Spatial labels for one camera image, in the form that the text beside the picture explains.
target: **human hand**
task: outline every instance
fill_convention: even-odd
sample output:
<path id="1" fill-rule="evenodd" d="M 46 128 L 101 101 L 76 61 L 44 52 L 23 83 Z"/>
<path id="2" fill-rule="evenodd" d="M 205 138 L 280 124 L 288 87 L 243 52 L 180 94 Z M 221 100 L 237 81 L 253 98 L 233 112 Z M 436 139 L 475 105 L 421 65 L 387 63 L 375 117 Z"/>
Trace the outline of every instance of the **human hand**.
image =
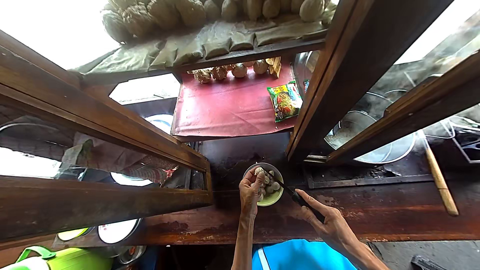
<path id="1" fill-rule="evenodd" d="M 257 214 L 257 201 L 258 201 L 258 191 L 260 185 L 265 181 L 264 172 L 260 172 L 258 175 L 255 174 L 255 169 L 259 166 L 254 167 L 249 170 L 245 177 L 240 181 L 239 190 L 240 190 L 240 204 L 241 204 L 241 215 L 256 215 Z"/>
<path id="2" fill-rule="evenodd" d="M 354 249 L 365 245 L 357 239 L 338 209 L 320 203 L 303 190 L 296 189 L 295 191 L 310 206 L 325 216 L 325 223 L 321 223 L 308 207 L 302 206 L 301 208 L 303 218 L 313 226 L 330 247 L 348 257 L 347 254 Z"/>

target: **green bowl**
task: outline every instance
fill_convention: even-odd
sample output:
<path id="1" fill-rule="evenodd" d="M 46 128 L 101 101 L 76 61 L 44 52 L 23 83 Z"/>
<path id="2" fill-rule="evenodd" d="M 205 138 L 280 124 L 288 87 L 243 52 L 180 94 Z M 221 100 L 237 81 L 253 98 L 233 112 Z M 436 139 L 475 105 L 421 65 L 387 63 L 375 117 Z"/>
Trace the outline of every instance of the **green bowl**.
<path id="1" fill-rule="evenodd" d="M 250 166 L 247 171 L 245 171 L 245 173 L 243 174 L 243 177 L 245 177 L 245 175 L 247 174 L 247 172 L 249 170 L 251 170 L 252 168 L 256 167 L 256 166 L 262 166 L 265 170 L 268 170 L 268 171 L 274 171 L 275 174 L 275 179 L 276 180 L 279 180 L 280 182 L 283 183 L 283 177 L 282 177 L 282 174 L 273 166 L 273 165 L 270 165 L 268 163 L 256 163 L 252 166 Z M 258 206 L 269 206 L 269 205 L 272 205 L 274 203 L 276 203 L 276 201 L 278 201 L 278 199 L 280 199 L 280 197 L 282 196 L 283 194 L 283 188 L 280 187 L 279 190 L 275 191 L 274 193 L 270 194 L 268 197 L 264 197 L 264 199 L 260 202 L 257 202 L 257 205 Z"/>

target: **knife handle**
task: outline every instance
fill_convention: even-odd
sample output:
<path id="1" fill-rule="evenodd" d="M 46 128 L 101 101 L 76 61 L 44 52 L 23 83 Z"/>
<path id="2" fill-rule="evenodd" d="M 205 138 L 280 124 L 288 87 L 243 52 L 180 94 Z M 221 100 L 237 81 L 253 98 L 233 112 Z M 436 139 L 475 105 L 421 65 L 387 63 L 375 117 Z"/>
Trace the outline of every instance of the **knife handle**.
<path id="1" fill-rule="evenodd" d="M 315 217 L 320 220 L 321 223 L 325 223 L 325 216 L 322 215 L 317 209 L 313 208 L 311 205 L 309 205 L 303 198 L 300 196 L 296 191 L 293 192 L 292 199 L 298 203 L 300 206 L 306 206 L 308 207 Z"/>

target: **bowl of meatballs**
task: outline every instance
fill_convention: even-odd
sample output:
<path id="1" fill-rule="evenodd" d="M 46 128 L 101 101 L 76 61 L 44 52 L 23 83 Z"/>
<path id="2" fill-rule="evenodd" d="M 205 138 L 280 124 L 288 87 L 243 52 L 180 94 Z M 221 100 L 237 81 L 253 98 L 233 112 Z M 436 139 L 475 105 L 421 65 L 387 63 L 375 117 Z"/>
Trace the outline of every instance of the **bowl of meatballs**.
<path id="1" fill-rule="evenodd" d="M 249 170 L 257 166 L 262 166 L 265 170 L 269 171 L 274 176 L 274 179 L 272 179 L 272 177 L 265 172 L 265 181 L 262 183 L 262 185 L 260 186 L 260 190 L 258 191 L 259 198 L 257 205 L 270 206 L 276 203 L 278 199 L 280 199 L 280 197 L 282 196 L 283 188 L 280 187 L 280 185 L 277 183 L 277 181 L 281 181 L 283 183 L 282 174 L 273 165 L 270 165 L 268 163 L 256 163 L 250 166 L 245 171 L 243 177 L 245 177 Z M 263 169 L 258 167 L 255 170 L 255 175 L 258 175 L 260 171 L 263 171 Z"/>

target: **green plastic container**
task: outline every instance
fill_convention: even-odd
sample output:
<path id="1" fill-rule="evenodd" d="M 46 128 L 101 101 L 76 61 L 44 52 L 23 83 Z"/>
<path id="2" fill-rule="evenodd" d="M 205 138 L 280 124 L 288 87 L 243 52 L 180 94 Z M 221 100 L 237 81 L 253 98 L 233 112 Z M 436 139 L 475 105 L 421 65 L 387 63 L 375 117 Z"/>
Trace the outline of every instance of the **green plastic container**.
<path id="1" fill-rule="evenodd" d="M 27 258 L 30 251 L 39 257 Z M 86 249 L 71 247 L 52 252 L 42 246 L 27 247 L 17 262 L 1 270 L 110 270 L 112 259 L 101 257 Z"/>

